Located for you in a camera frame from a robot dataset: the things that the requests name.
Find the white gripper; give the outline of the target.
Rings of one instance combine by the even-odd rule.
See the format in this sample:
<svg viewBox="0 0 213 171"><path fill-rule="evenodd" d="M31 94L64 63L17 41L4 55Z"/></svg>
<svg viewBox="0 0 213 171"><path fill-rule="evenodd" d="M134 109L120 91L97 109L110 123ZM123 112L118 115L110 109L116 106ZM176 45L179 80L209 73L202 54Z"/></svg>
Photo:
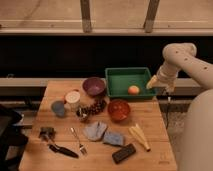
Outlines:
<svg viewBox="0 0 213 171"><path fill-rule="evenodd" d="M174 82L178 76L178 70L174 67L166 67L162 65L158 71L157 76L153 75L152 78L147 82L146 88L151 89L155 86L157 81L165 84L166 91L172 93L175 89Z"/></svg>

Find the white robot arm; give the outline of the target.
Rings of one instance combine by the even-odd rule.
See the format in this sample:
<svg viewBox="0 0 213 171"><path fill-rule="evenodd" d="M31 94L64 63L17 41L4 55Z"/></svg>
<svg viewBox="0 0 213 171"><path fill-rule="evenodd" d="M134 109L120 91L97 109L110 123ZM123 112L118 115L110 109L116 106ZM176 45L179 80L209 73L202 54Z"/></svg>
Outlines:
<svg viewBox="0 0 213 171"><path fill-rule="evenodd" d="M184 123L177 171L213 171L213 64L196 58L193 43L171 43L163 48L164 63L148 81L151 89L158 83L174 91L174 81L183 70L204 91L191 102Z"/></svg>

